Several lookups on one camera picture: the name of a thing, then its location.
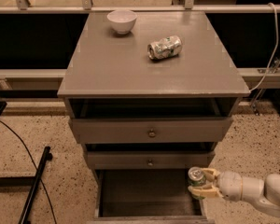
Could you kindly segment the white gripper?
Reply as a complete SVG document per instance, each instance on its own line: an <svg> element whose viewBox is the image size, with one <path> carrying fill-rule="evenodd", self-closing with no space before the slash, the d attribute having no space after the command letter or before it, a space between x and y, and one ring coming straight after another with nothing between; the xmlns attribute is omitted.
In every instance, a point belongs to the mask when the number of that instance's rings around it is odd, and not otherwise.
<svg viewBox="0 0 280 224"><path fill-rule="evenodd" d="M227 201L239 202L242 195L242 177L232 171L221 173L217 169L203 168L203 173L209 182L217 179L218 188L212 184L203 186L188 186L191 195L196 199L224 198Z"/></svg>

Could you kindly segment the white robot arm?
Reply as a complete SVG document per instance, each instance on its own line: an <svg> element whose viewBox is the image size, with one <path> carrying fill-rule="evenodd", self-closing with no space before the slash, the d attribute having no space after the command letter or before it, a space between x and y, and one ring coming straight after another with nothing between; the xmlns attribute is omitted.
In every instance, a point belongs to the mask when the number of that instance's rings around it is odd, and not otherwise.
<svg viewBox="0 0 280 224"><path fill-rule="evenodd" d="M279 174L270 174L261 180L232 171L191 167L188 179L188 190L195 199L222 198L230 202L246 202L266 215L280 217Z"/></svg>

